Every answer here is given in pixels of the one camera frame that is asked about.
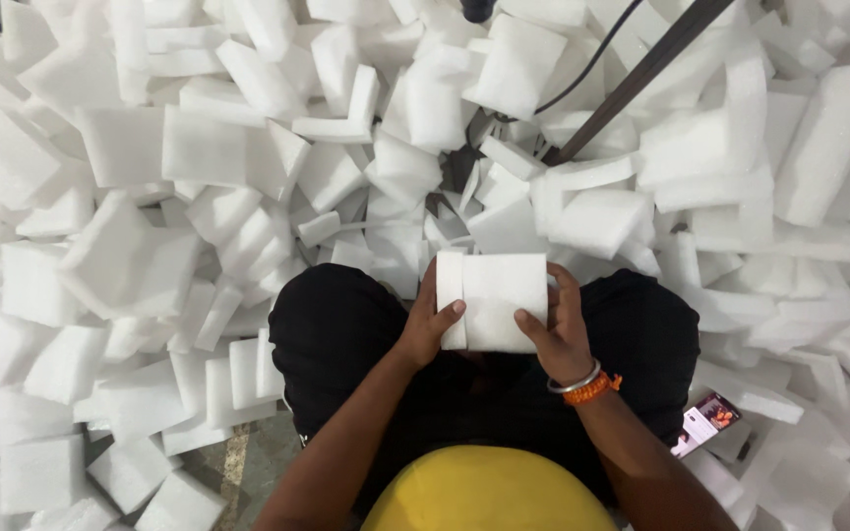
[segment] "bracelet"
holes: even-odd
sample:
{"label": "bracelet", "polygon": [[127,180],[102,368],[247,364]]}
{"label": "bracelet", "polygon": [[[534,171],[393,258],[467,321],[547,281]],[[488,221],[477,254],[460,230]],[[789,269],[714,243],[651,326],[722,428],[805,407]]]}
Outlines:
{"label": "bracelet", "polygon": [[616,374],[615,380],[610,380],[608,374],[602,371],[599,373],[599,377],[589,385],[575,389],[568,393],[563,393],[563,400],[567,405],[583,405],[592,402],[605,393],[608,393],[609,389],[618,391],[620,386],[621,376]]}
{"label": "bracelet", "polygon": [[592,368],[592,372],[590,372],[588,376],[586,376],[579,382],[576,382],[568,387],[557,387],[556,380],[550,378],[549,381],[547,381],[546,383],[547,390],[550,393],[553,393],[554,395],[561,395],[563,393],[569,393],[575,391],[576,389],[591,384],[595,381],[596,378],[599,377],[599,373],[602,371],[602,364],[599,362],[599,360],[593,358],[592,361],[596,362],[595,367]]}

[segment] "yellow shirt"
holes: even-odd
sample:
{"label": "yellow shirt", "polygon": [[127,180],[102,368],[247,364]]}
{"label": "yellow shirt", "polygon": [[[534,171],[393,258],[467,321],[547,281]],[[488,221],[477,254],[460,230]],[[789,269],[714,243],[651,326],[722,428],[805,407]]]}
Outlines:
{"label": "yellow shirt", "polygon": [[572,474],[535,453],[453,446],[408,465],[363,531],[616,531]]}

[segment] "metal bangle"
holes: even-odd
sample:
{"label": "metal bangle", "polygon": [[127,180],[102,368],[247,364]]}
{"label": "metal bangle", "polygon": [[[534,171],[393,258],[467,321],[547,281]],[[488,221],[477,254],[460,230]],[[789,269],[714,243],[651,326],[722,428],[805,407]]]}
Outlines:
{"label": "metal bangle", "polygon": [[550,393],[553,393],[554,395],[561,395],[563,393],[569,393],[570,391],[575,391],[576,389],[581,389],[581,388],[585,387],[586,385],[589,385],[592,382],[595,382],[596,378],[599,377],[599,373],[602,372],[602,364],[599,363],[599,360],[597,360],[595,358],[593,358],[592,361],[596,362],[595,368],[592,368],[592,372],[588,376],[586,376],[585,378],[580,380],[579,382],[576,382],[576,383],[574,383],[574,384],[572,384],[568,387],[556,387],[556,385],[557,385],[556,380],[553,380],[552,378],[550,378],[549,381],[546,383],[547,390]]}

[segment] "mobile phone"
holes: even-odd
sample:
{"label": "mobile phone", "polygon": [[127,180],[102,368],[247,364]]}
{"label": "mobile phone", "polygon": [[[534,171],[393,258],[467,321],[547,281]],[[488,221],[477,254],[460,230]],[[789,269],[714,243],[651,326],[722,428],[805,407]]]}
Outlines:
{"label": "mobile phone", "polygon": [[677,446],[670,452],[681,459],[741,418],[736,406],[719,394],[710,393],[684,413],[684,427],[677,438]]}

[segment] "black cable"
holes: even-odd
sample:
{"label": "black cable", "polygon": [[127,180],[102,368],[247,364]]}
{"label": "black cable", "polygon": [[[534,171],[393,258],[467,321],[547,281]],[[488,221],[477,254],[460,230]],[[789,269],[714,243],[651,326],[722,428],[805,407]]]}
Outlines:
{"label": "black cable", "polygon": [[[615,25],[612,26],[612,29],[609,30],[608,34],[606,35],[606,38],[603,39],[601,44],[599,44],[599,48],[596,50],[595,55],[592,56],[592,59],[589,60],[589,63],[585,66],[583,73],[580,74],[579,77],[576,78],[573,83],[571,83],[570,86],[566,88],[566,90],[561,91],[555,98],[551,99],[542,107],[538,108],[534,112],[534,115],[539,115],[540,113],[543,113],[553,105],[559,103],[560,100],[570,95],[570,92],[572,92],[576,87],[579,86],[580,83],[583,82],[583,80],[589,75],[589,72],[592,71],[592,68],[596,66],[596,63],[599,61],[599,58],[602,56],[602,54],[606,52],[606,48],[608,48],[609,43],[612,42],[612,38],[615,37],[615,34],[619,32],[622,25],[624,25],[625,21],[628,20],[628,17],[632,16],[632,13],[635,11],[635,8],[638,7],[638,5],[641,4],[641,2],[643,1],[644,0],[632,0],[632,3],[629,4],[624,11],[622,11],[619,20],[617,20],[615,22]],[[491,116],[495,120],[497,120],[498,122],[502,122],[503,124],[510,124],[518,120],[518,118],[512,118],[510,116],[502,115],[501,113],[497,112],[493,113]]]}

